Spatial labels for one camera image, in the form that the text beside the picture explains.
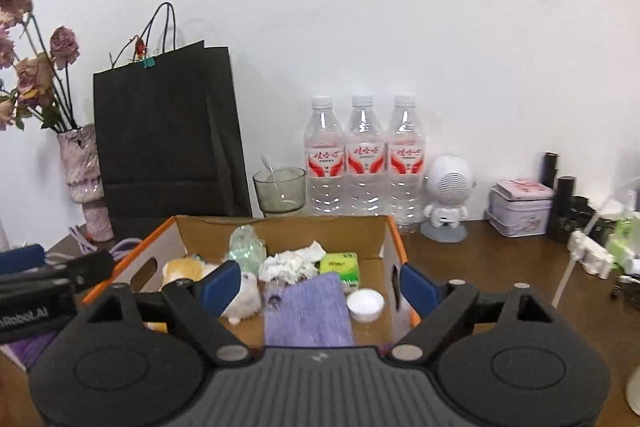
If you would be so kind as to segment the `yellow white plush toy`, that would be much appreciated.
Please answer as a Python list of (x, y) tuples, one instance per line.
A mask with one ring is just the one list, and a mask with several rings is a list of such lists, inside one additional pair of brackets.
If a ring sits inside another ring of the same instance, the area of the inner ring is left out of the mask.
[[(215, 263), (204, 261), (198, 256), (184, 257), (168, 261), (163, 266), (162, 286), (180, 279), (189, 279), (194, 282), (205, 279), (207, 275), (219, 268)], [(262, 297), (260, 297), (256, 275), (250, 272), (241, 272), (240, 289), (229, 303), (229, 306), (221, 313), (231, 325), (238, 325), (243, 320), (258, 314), (262, 309)]]

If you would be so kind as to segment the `white round jar lid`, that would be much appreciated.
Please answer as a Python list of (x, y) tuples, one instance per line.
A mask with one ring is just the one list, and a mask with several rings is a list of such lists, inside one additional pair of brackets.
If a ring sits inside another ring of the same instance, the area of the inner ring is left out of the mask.
[(353, 320), (358, 323), (372, 323), (382, 315), (385, 299), (374, 289), (361, 288), (347, 297), (346, 305)]

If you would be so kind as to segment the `clear plastic bag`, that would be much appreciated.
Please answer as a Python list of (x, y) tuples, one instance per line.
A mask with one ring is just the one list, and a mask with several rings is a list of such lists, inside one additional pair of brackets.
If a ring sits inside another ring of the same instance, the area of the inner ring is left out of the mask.
[(232, 232), (224, 260), (235, 261), (242, 272), (258, 275), (266, 258), (265, 244), (251, 225), (242, 225)]

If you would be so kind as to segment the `white tissue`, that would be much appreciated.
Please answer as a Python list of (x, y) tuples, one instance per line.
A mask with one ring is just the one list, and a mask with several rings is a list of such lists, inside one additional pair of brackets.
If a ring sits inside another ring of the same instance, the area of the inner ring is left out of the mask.
[(324, 257), (326, 251), (318, 242), (295, 251), (282, 251), (262, 262), (258, 280), (265, 284), (288, 286), (313, 279), (319, 274), (317, 265)]

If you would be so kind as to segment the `green tissue pack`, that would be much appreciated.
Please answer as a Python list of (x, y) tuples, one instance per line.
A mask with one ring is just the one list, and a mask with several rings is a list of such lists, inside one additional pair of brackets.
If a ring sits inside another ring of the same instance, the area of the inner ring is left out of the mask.
[(360, 286), (360, 269), (355, 253), (329, 253), (319, 261), (319, 273), (336, 273), (342, 282), (343, 291), (349, 294)]

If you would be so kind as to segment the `purple knitted cloth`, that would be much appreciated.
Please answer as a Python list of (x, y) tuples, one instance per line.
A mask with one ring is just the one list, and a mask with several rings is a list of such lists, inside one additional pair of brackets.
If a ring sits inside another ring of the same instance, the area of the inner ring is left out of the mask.
[(265, 292), (264, 345), (283, 348), (344, 348), (355, 344), (340, 277), (310, 280)]

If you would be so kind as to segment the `purple tissue box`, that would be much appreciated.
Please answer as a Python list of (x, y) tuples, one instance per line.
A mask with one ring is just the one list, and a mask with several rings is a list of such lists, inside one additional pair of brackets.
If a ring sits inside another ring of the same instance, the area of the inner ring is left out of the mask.
[(45, 333), (9, 343), (6, 345), (6, 355), (21, 369), (28, 371), (57, 335), (56, 332)]

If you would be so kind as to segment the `orange cardboard box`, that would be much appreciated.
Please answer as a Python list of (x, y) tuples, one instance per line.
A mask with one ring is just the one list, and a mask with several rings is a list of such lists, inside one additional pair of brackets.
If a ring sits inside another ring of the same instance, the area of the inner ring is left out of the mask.
[(114, 282), (127, 283), (136, 291), (158, 291), (164, 264), (187, 254), (219, 263), (228, 251), (231, 233), (241, 225), (253, 227), (270, 255), (317, 242), (328, 253), (358, 256), (360, 285), (379, 291), (385, 307), (376, 321), (352, 324), (356, 345), (386, 349), (420, 323), (399, 291), (399, 270), (408, 257), (394, 220), (385, 216), (171, 217), (116, 265), (111, 280), (92, 288), (82, 302), (92, 303)]

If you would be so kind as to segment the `small lilac tin box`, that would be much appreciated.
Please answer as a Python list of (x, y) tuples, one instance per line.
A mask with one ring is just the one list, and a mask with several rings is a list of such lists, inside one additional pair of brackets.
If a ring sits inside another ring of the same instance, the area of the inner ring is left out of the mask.
[(539, 182), (502, 180), (491, 187), (485, 217), (509, 239), (544, 235), (553, 197), (552, 188)]

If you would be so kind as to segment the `middle water bottle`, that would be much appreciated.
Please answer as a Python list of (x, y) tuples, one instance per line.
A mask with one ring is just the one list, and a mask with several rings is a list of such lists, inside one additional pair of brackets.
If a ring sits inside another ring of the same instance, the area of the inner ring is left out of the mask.
[(345, 134), (350, 211), (356, 216), (377, 216), (384, 207), (386, 142), (371, 95), (352, 96)]

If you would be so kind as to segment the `black paper bag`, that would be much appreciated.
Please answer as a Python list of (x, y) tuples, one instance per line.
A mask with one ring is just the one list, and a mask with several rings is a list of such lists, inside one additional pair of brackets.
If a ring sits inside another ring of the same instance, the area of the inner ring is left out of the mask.
[(248, 217), (248, 191), (230, 53), (177, 44), (174, 6), (153, 54), (146, 26), (131, 61), (93, 77), (96, 147), (105, 205), (119, 239), (144, 239), (167, 218)]

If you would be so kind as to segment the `right water bottle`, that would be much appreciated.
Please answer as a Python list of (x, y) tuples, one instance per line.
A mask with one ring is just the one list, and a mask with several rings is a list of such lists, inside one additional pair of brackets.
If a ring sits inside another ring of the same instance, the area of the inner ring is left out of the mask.
[(412, 233), (423, 218), (426, 157), (425, 135), (413, 96), (395, 96), (386, 142), (390, 214), (399, 231)]

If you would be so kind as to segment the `black cosmetic tubes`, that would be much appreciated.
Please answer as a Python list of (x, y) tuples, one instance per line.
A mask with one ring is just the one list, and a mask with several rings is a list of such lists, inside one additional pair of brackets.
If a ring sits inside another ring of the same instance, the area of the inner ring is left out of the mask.
[(559, 176), (559, 155), (547, 152), (542, 156), (539, 181), (553, 192), (546, 235), (558, 243), (566, 243), (570, 236), (570, 217), (576, 185), (574, 176)]

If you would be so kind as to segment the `dried pink flower bouquet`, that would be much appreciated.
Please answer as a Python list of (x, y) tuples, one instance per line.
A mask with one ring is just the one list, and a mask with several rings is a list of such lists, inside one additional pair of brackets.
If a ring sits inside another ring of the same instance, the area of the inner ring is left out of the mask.
[(25, 128), (29, 118), (57, 134), (77, 130), (70, 66), (80, 57), (76, 34), (55, 28), (46, 37), (35, 0), (1, 0), (1, 72), (14, 83), (1, 85), (1, 128)]

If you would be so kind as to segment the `white cylindrical bottle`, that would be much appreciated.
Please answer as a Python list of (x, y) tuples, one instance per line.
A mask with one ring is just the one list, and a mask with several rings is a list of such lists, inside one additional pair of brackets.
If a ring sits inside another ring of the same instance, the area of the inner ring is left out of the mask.
[(628, 407), (640, 416), (640, 366), (636, 367), (627, 381), (625, 398)]

